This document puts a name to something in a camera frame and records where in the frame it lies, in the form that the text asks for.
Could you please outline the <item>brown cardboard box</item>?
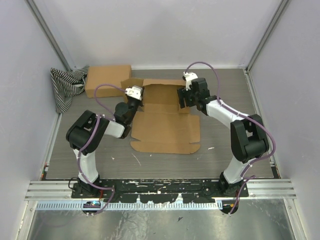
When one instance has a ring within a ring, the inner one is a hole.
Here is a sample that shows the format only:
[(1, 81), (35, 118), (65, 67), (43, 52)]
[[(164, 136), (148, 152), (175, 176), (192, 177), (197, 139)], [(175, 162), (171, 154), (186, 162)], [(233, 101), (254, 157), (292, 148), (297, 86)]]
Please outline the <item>brown cardboard box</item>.
[[(101, 84), (112, 84), (121, 88), (121, 82), (131, 77), (131, 70), (131, 65), (90, 66), (85, 84), (86, 96), (94, 98), (95, 89)], [(96, 96), (99, 98), (121, 97), (122, 95), (120, 90), (112, 86), (102, 86), (96, 92)]]

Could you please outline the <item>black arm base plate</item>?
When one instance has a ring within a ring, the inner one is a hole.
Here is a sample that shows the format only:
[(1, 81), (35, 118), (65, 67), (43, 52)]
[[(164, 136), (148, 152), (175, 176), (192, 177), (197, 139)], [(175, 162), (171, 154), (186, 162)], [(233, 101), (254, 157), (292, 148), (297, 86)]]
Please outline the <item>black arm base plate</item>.
[(137, 203), (163, 204), (174, 203), (178, 197), (182, 197), (182, 202), (187, 203), (213, 203), (215, 198), (235, 197), (239, 193), (241, 183), (231, 190), (223, 191), (216, 179), (101, 179), (99, 184), (103, 188), (114, 188), (111, 190), (101, 190), (97, 196), (80, 194), (74, 187), (77, 181), (70, 186), (73, 199), (102, 199), (107, 202), (111, 198), (111, 203)]

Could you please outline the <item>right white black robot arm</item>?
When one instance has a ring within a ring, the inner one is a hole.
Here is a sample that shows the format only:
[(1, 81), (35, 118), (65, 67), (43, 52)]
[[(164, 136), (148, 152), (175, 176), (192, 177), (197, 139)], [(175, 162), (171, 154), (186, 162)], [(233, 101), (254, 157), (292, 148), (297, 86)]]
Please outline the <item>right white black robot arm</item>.
[(255, 160), (269, 150), (268, 137), (262, 118), (248, 115), (211, 95), (205, 78), (186, 73), (185, 87), (177, 90), (180, 108), (195, 106), (206, 116), (218, 120), (230, 130), (232, 159), (220, 174), (218, 188), (225, 197), (232, 197), (243, 184), (244, 176)]

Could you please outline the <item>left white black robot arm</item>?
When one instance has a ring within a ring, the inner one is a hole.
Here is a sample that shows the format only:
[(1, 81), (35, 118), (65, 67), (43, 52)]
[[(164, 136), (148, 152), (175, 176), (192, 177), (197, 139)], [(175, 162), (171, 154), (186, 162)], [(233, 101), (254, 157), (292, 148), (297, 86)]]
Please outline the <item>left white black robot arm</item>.
[(142, 105), (141, 99), (128, 96), (127, 102), (116, 105), (114, 120), (86, 110), (67, 131), (66, 140), (77, 157), (78, 177), (73, 189), (79, 194), (93, 199), (103, 190), (96, 167), (96, 149), (104, 136), (126, 138), (138, 108)]

